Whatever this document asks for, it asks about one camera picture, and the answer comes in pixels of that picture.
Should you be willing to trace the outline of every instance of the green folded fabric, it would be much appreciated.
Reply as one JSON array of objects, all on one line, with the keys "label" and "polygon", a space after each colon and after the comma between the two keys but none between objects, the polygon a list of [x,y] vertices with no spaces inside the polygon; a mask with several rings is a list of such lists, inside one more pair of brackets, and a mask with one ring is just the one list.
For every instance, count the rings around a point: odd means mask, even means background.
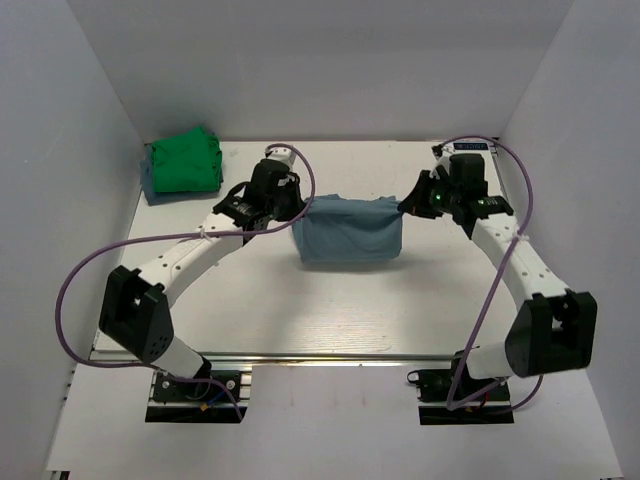
[{"label": "green folded fabric", "polygon": [[220,190],[222,152],[218,137],[202,127],[151,144],[153,189],[158,193]]}]

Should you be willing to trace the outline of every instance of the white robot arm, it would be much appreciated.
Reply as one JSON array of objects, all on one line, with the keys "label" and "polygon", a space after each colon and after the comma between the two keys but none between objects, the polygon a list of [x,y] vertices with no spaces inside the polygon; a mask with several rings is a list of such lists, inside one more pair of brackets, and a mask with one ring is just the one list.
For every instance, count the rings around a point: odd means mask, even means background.
[{"label": "white robot arm", "polygon": [[291,171],[295,153],[278,148],[266,156],[251,180],[232,188],[198,226],[201,238],[178,242],[133,271],[119,266],[109,275],[100,329],[143,363],[176,377],[208,378],[211,364],[175,336],[170,308],[204,272],[253,238],[210,234],[261,231],[270,220],[288,221],[303,210],[300,178]]},{"label": "white robot arm", "polygon": [[[434,171],[423,170],[399,210],[422,218],[452,216],[498,268],[518,225],[500,196],[489,196],[484,159],[478,153],[447,152]],[[518,314],[507,338],[471,350],[459,398],[495,378],[528,377],[585,368],[591,360],[597,305],[553,274],[528,239],[519,238],[503,274]],[[455,371],[461,352],[452,364]]]}]

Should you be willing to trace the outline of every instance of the blue fabric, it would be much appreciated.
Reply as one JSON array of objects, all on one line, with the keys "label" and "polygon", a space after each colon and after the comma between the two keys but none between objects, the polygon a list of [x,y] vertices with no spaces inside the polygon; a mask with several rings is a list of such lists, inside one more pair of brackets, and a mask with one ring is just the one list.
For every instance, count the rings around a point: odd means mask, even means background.
[{"label": "blue fabric", "polygon": [[303,263],[380,262],[402,250],[402,213],[395,197],[316,197],[292,228]]},{"label": "blue fabric", "polygon": [[[207,198],[217,196],[217,192],[177,192],[177,193],[156,193],[153,189],[153,161],[151,160],[151,145],[147,145],[144,150],[144,159],[140,162],[140,185],[147,199],[147,203],[153,205],[163,205],[165,203],[179,202],[194,198]],[[220,172],[220,183],[222,183],[222,172]]]}]

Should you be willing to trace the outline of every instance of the purple cable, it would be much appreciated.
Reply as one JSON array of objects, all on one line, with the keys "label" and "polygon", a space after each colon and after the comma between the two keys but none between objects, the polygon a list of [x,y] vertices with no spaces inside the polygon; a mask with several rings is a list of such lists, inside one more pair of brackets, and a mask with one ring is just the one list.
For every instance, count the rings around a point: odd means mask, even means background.
[{"label": "purple cable", "polygon": [[[491,287],[489,288],[489,292],[487,293],[487,298],[485,298],[482,308],[480,309],[480,314],[478,315],[478,319],[476,320],[476,323],[473,326],[471,335],[469,335],[469,339],[467,340],[467,344],[462,353],[462,358],[460,359],[458,368],[456,369],[455,374],[453,375],[451,388],[449,388],[449,392],[447,393],[447,409],[448,410],[456,410],[460,407],[463,407],[467,402],[474,400],[475,398],[479,397],[480,395],[483,395],[484,393],[488,392],[489,390],[492,390],[493,388],[497,387],[502,382],[504,382],[504,379],[497,379],[496,381],[490,383],[489,385],[486,385],[485,387],[481,388],[477,392],[472,393],[471,395],[468,395],[462,400],[459,400],[457,402],[453,400],[454,394],[457,391],[458,386],[460,384],[460,379],[462,378],[462,372],[464,371],[464,367],[467,364],[467,360],[469,359],[469,354],[473,348],[473,344],[476,341],[476,338],[478,337],[478,333],[480,332],[480,328],[484,323],[485,317],[487,316],[487,312],[489,311],[489,306],[493,301],[493,297],[495,296],[496,291],[498,290],[498,285],[500,285],[500,280],[502,280],[502,276],[504,275],[504,271],[507,268],[509,259],[511,258],[511,255],[513,254],[513,251],[516,248],[516,245],[519,240],[519,236],[524,233],[525,229],[529,225],[529,221],[531,220],[531,214],[533,212],[533,186],[531,185],[531,178],[527,173],[527,169],[525,168],[524,163],[522,163],[522,160],[520,160],[520,157],[518,157],[518,155],[509,147],[501,144],[500,142],[498,142],[497,140],[494,140],[491,137],[485,137],[484,135],[463,135],[459,137],[454,137],[447,140],[446,142],[441,143],[440,146],[447,145],[448,143],[455,142],[456,140],[473,139],[473,138],[481,138],[483,140],[486,140],[487,142],[491,142],[495,146],[502,148],[509,155],[511,155],[513,160],[518,164],[518,167],[522,172],[522,176],[524,177],[524,181],[527,186],[528,204],[527,204],[527,211],[525,213],[524,219],[522,220],[520,227],[518,228],[516,236],[514,236],[513,240],[511,240],[511,243],[509,244],[509,247],[507,248],[507,251],[505,252],[504,257],[502,258],[502,261],[498,266],[498,270],[496,271],[496,276],[494,277],[493,282],[491,283]],[[538,389],[540,388],[541,383],[542,383],[542,377],[540,378],[538,385],[536,386],[532,394],[529,395],[524,401],[512,407],[512,410],[515,410],[516,408],[521,407],[522,405],[527,403],[529,400],[531,400],[531,398],[533,398],[533,395],[535,395]]]},{"label": "purple cable", "polygon": [[[277,227],[274,228],[269,228],[267,230],[257,230],[254,232],[231,232],[231,231],[227,231],[227,232],[207,232],[207,235],[209,237],[242,237],[242,236],[253,236],[253,235],[267,235],[269,233],[276,233],[279,232],[281,230],[284,230],[288,227],[290,227],[294,222],[297,222],[298,220],[300,220],[309,210],[309,208],[311,207],[311,203],[313,202],[313,199],[315,197],[316,194],[316,179],[315,176],[313,174],[313,170],[311,168],[311,164],[309,163],[309,161],[306,159],[306,157],[302,154],[302,152],[300,152],[300,150],[298,150],[297,148],[295,148],[292,145],[287,145],[286,143],[274,143],[272,145],[269,145],[267,148],[268,149],[273,149],[273,148],[278,148],[278,147],[283,147],[283,148],[289,148],[291,149],[296,155],[298,155],[298,157],[300,157],[300,160],[302,160],[302,163],[304,163],[304,166],[307,168],[307,172],[309,172],[309,181],[311,183],[311,192],[309,194],[309,200],[307,200],[307,204],[305,205],[305,207],[302,209],[302,211],[296,215],[294,218],[292,218],[291,220],[289,220],[286,223],[283,223],[282,225],[278,225]],[[71,347],[69,346],[69,343],[67,342],[67,339],[64,336],[64,332],[62,330],[62,302],[64,300],[64,297],[67,293],[67,290],[69,289],[69,285],[71,284],[71,282],[73,281],[73,279],[75,278],[75,276],[78,274],[78,272],[80,272],[80,270],[82,270],[91,260],[94,260],[95,258],[99,257],[100,255],[107,253],[111,250],[115,250],[116,248],[122,248],[125,247],[127,245],[135,245],[138,243],[148,243],[148,242],[159,242],[159,241],[163,241],[163,240],[181,240],[181,239],[185,239],[185,238],[201,238],[201,234],[198,232],[190,232],[190,233],[172,233],[169,235],[154,235],[154,236],[150,236],[150,237],[140,237],[140,238],[130,238],[128,240],[122,240],[120,242],[114,242],[111,243],[110,245],[106,245],[102,248],[99,248],[98,250],[96,250],[95,252],[89,254],[87,257],[85,257],[84,259],[82,259],[75,267],[73,267],[73,270],[71,270],[71,272],[69,272],[69,274],[67,275],[67,277],[64,279],[64,282],[62,282],[62,286],[60,287],[60,291],[58,292],[58,298],[56,299],[56,308],[55,308],[55,313],[54,313],[54,317],[55,317],[55,323],[56,323],[56,335],[58,336],[58,341],[60,342],[60,345],[62,346],[62,349],[65,351],[65,353],[71,357],[73,360],[75,360],[77,363],[80,363],[82,365],[86,365],[88,367],[97,367],[97,368],[125,368],[125,367],[146,367],[146,368],[151,368],[153,370],[158,370],[158,368],[156,368],[153,365],[147,365],[144,363],[134,363],[134,362],[126,362],[126,363],[103,363],[103,362],[95,362],[93,360],[88,360],[88,359],[84,359],[82,357],[80,357],[76,352],[74,352]],[[236,402],[235,398],[233,398],[233,395],[231,394],[231,392],[229,391],[229,389],[222,383],[218,382],[217,380],[214,380],[212,378],[207,378],[207,379],[194,379],[194,378],[182,378],[182,377],[172,377],[174,380],[180,381],[180,382],[184,382],[184,383],[208,383],[211,385],[215,385],[219,388],[222,389],[222,391],[227,395],[227,397],[229,397],[229,400],[231,400],[231,403],[233,404],[236,413],[238,414],[238,418],[240,418],[240,420],[242,420],[242,413],[240,412],[240,408],[238,407],[238,402]]]},{"label": "purple cable", "polygon": [[544,375],[540,375],[538,377],[538,381],[536,382],[536,386],[533,387],[533,390],[531,390],[531,393],[529,395],[527,395],[525,397],[524,400],[522,400],[519,403],[516,403],[515,405],[512,405],[510,407],[507,408],[503,408],[502,410],[491,410],[487,412],[487,415],[504,415],[505,413],[511,413],[514,410],[522,407],[523,405],[526,405],[527,403],[529,403],[529,400],[531,400],[533,397],[535,397],[536,393],[538,393],[538,390],[540,390],[540,387],[542,386],[542,379],[544,378]]}]

